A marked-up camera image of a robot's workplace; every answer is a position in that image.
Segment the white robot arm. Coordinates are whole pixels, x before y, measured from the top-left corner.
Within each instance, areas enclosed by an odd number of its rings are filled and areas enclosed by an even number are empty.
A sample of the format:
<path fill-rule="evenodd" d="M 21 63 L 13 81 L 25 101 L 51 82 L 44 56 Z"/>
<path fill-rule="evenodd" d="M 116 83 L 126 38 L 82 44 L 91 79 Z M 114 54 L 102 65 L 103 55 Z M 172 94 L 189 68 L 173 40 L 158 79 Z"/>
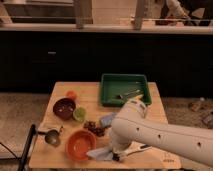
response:
<path fill-rule="evenodd" d="M 114 151 L 124 151 L 135 141 L 213 167 L 213 130 L 150 121 L 146 112 L 140 100 L 129 99 L 122 106 L 111 123 Z"/>

